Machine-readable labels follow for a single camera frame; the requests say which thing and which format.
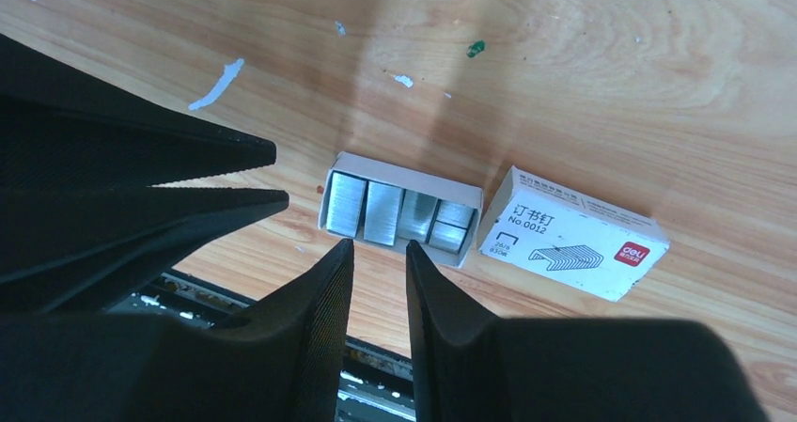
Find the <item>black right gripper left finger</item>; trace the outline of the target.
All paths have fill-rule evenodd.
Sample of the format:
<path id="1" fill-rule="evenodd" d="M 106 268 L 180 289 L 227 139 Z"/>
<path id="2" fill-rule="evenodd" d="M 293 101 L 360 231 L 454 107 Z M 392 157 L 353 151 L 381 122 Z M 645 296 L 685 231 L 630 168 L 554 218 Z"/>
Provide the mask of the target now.
<path id="1" fill-rule="evenodd" d="M 208 329 L 159 315 L 6 317 L 5 421 L 331 421 L 339 368 L 309 371 L 311 320 L 346 336 L 354 245 Z"/>

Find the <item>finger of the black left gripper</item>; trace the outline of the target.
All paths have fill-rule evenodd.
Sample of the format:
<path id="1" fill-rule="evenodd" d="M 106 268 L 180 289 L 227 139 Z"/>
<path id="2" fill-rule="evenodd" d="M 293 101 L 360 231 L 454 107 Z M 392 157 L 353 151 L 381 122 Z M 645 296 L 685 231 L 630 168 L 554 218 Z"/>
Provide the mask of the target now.
<path id="1" fill-rule="evenodd" d="M 287 208 L 280 190 L 1 192 L 1 311 L 91 309 Z"/>
<path id="2" fill-rule="evenodd" d="M 144 187 L 276 161 L 274 142 L 176 112 L 1 38 L 1 185 Z"/>

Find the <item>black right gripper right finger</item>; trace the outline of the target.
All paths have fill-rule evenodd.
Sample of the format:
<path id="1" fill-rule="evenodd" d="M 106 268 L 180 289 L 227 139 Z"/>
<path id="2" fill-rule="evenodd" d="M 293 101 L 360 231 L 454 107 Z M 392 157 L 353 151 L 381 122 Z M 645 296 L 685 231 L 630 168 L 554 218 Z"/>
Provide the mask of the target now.
<path id="1" fill-rule="evenodd" d="M 406 248 L 420 421 L 763 421 L 734 354 L 691 320 L 502 318 Z"/>

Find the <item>white staple box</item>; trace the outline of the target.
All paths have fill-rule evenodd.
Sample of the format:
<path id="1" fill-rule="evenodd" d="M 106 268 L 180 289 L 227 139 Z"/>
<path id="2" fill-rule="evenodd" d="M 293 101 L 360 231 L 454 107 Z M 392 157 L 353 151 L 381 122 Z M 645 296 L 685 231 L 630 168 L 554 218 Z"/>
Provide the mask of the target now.
<path id="1" fill-rule="evenodd" d="M 477 233 L 480 254 L 617 302 L 667 253 L 646 216 L 512 166 Z"/>

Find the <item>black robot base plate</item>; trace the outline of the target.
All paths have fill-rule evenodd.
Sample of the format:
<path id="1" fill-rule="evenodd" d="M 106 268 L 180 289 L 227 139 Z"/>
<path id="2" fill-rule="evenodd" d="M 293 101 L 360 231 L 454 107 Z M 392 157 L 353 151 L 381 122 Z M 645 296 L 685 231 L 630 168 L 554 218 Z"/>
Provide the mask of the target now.
<path id="1" fill-rule="evenodd" d="M 109 314 L 159 315 L 208 329 L 256 301 L 190 274 L 168 269 L 110 304 Z M 300 358 L 300 376 L 339 368 L 335 421 L 415 421 L 410 359 L 352 336 L 329 333 L 311 320 L 310 350 Z"/>

